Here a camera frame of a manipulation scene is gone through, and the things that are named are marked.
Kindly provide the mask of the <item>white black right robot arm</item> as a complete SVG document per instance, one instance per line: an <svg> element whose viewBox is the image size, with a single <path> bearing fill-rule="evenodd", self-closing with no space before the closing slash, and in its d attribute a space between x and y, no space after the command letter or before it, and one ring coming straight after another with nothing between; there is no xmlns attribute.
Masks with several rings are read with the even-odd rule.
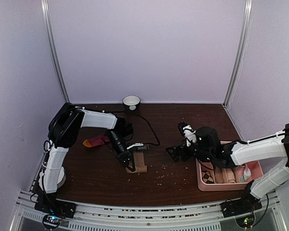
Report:
<svg viewBox="0 0 289 231"><path fill-rule="evenodd" d="M289 123L273 135L252 141L235 140L222 143L215 129L200 127L196 130L185 123L178 124L185 141L166 148L174 162L191 157L214 167L234 168L248 162L280 157L281 161L262 177L252 180L244 189L237 208L248 212L271 190L289 180Z"/></svg>

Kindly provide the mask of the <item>tan ribbed sock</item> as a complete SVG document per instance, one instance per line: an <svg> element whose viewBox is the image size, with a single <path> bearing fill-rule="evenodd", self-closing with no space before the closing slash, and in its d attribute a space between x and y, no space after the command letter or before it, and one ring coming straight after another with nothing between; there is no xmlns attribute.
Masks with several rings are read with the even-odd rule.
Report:
<svg viewBox="0 0 289 231"><path fill-rule="evenodd" d="M133 152L134 162L135 162L135 171L130 171L126 168L126 172L129 174L138 174L138 173L146 173L147 165L145 164L144 153L141 152Z"/></svg>

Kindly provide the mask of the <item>purple orange striped sock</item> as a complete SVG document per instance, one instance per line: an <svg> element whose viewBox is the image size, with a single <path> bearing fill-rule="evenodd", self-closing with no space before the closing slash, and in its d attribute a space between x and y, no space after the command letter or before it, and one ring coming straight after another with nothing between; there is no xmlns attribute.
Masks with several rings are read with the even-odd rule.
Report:
<svg viewBox="0 0 289 231"><path fill-rule="evenodd" d="M106 135L100 135L94 138L87 139L83 142L83 145L87 148L94 148L109 143L110 140Z"/></svg>

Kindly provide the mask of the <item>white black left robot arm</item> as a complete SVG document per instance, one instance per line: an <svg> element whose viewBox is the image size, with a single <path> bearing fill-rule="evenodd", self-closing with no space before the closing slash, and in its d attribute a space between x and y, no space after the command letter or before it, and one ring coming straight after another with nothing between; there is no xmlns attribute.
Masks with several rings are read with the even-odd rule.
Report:
<svg viewBox="0 0 289 231"><path fill-rule="evenodd" d="M124 118L65 103L50 122L48 139L44 144L45 157L39 174L39 186L46 194L57 192L59 176L64 172L62 164L65 156L76 143L79 130L83 127L104 128L117 153L116 159L129 171L135 171L132 151L145 144L126 144L124 137L132 131Z"/></svg>

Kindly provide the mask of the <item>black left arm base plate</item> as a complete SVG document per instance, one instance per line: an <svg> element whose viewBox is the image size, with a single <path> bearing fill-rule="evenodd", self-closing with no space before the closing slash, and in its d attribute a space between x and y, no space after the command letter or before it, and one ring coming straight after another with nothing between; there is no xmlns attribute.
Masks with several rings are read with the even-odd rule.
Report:
<svg viewBox="0 0 289 231"><path fill-rule="evenodd" d="M38 201L35 203L34 209L47 214L53 214L61 218L73 218L76 211L76 204L56 200L54 205L51 202Z"/></svg>

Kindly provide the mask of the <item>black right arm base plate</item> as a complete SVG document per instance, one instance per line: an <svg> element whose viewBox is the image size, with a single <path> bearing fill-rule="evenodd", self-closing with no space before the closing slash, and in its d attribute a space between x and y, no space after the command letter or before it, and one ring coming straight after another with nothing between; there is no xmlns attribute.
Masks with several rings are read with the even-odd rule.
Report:
<svg viewBox="0 0 289 231"><path fill-rule="evenodd" d="M223 217L239 216L246 213L253 213L255 210L262 208L262 203L257 201L255 203L246 202L242 199L227 200L220 204Z"/></svg>

